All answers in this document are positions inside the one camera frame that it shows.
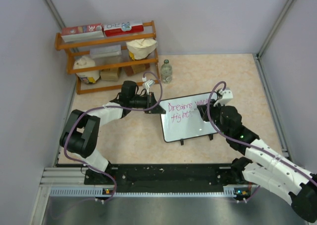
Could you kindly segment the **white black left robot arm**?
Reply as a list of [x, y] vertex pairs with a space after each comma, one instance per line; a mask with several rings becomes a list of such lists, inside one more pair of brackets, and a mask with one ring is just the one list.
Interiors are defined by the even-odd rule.
[[143, 78], [143, 90], [134, 81], [124, 81], [121, 91], [109, 103], [87, 111], [73, 110], [67, 120], [59, 140], [64, 155], [73, 161], [86, 165], [95, 171], [100, 183], [112, 179], [108, 169], [110, 162], [97, 150], [99, 129], [114, 120], [122, 119], [131, 111], [147, 114], [165, 114], [150, 88], [155, 84], [152, 79]]

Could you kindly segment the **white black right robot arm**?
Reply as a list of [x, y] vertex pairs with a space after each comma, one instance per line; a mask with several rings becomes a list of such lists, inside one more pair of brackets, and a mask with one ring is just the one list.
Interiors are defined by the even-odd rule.
[[245, 127], [234, 106], [199, 105], [209, 122], [229, 146], [243, 157], [232, 162], [231, 177], [237, 183], [255, 183], [287, 202], [309, 223], [317, 221], [317, 175], [291, 162]]

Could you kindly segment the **black framed whiteboard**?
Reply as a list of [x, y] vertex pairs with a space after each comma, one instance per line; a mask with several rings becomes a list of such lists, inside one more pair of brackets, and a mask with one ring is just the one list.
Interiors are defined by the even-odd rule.
[[198, 110], [192, 111], [198, 105], [205, 105], [208, 102], [210, 93], [165, 99], [160, 102], [166, 110], [161, 114], [161, 126], [163, 138], [166, 143], [211, 136], [216, 133], [209, 122], [204, 122]]

